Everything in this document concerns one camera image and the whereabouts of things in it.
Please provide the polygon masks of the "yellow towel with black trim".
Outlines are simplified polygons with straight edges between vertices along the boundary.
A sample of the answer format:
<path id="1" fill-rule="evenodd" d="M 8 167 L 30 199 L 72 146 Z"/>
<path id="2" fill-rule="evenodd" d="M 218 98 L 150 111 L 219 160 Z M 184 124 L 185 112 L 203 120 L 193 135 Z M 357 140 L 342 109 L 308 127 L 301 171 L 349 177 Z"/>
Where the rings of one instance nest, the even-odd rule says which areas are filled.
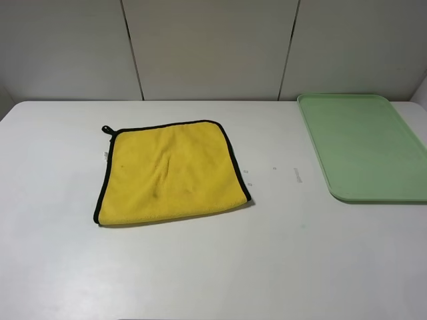
<path id="1" fill-rule="evenodd" d="M 93 221 L 143 225 L 233 211 L 252 196 L 226 131 L 197 120 L 114 130 Z"/>

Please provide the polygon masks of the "light green plastic tray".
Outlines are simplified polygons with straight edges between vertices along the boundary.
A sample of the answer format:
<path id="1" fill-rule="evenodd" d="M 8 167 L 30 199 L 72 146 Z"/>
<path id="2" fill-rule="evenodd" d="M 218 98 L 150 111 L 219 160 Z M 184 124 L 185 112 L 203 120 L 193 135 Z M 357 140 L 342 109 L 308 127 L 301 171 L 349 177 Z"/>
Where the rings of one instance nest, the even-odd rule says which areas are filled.
<path id="1" fill-rule="evenodd" d="M 349 203 L 426 202 L 426 146 L 379 95 L 297 102 L 329 192 Z"/>

